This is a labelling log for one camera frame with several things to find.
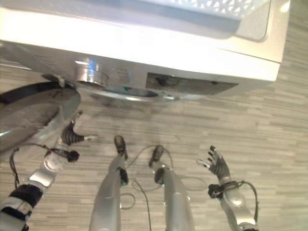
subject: white washing machine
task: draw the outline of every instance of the white washing machine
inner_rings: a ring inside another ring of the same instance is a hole
[[[1,64],[131,101],[237,94],[275,81],[289,7],[289,0],[2,0]]]

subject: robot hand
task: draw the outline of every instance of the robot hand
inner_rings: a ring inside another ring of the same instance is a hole
[[[209,162],[204,162],[201,159],[197,160],[197,164],[208,168],[214,175],[217,176],[219,183],[224,184],[231,180],[228,165],[224,158],[216,151],[214,146],[210,147],[211,152],[208,154],[211,158],[208,158]]]
[[[210,150],[211,152],[208,152],[211,156],[211,158],[208,158],[209,162],[201,159],[197,160],[197,164],[208,168],[219,180],[219,185],[209,185],[208,194],[211,198],[218,198],[220,200],[220,205],[227,216],[232,231],[259,231],[257,226],[257,203],[256,214],[253,217],[247,209],[245,199],[238,189],[243,183],[250,183],[242,181],[239,184],[232,181],[224,158],[217,152],[214,146],[211,146]]]
[[[11,168],[15,176],[16,189],[1,202],[0,205],[0,231],[28,231],[26,221],[32,214],[32,210],[40,201],[42,196],[53,184],[57,173],[62,170],[68,162],[77,161],[79,153],[69,152],[69,146],[73,143],[84,140],[91,140],[97,136],[82,136],[74,132],[73,128],[76,119],[82,114],[79,111],[61,132],[56,144],[51,148],[45,145],[26,143],[25,145],[35,145],[47,149],[45,158],[37,170],[30,174],[22,184],[17,186],[19,179],[14,162]]]

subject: gray wood-grain floor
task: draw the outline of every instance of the gray wood-grain floor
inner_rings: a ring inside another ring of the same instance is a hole
[[[217,146],[227,160],[236,180],[252,182],[258,191],[262,230],[308,230],[308,1],[294,0],[284,59],[277,82],[263,89],[233,97],[212,97],[197,102],[168,105],[131,104],[95,101],[83,95],[84,115],[76,130],[98,134],[96,141],[75,145],[81,158],[69,165],[36,207],[29,221],[32,231],[86,231],[93,202],[107,167],[116,154],[113,137],[123,135],[129,159],[143,147],[163,144],[173,156],[180,176],[201,177],[208,184],[216,178],[198,167],[196,158],[205,158],[208,147]],[[39,74],[1,67],[0,91],[43,81]],[[31,159],[21,163],[24,177],[42,160],[43,152],[33,149]],[[128,170],[130,180],[137,179],[145,189],[155,187],[147,168],[150,150],[144,152]],[[8,163],[0,165],[0,196],[13,190]],[[186,179],[189,188],[203,184]],[[254,196],[241,189],[253,212]],[[148,230],[145,199],[131,185],[122,192],[133,193],[136,205],[122,210],[122,230]],[[154,231],[165,230],[163,189],[147,193]],[[230,230],[227,219],[207,192],[189,192],[197,231]],[[130,205],[123,197],[123,206]]]

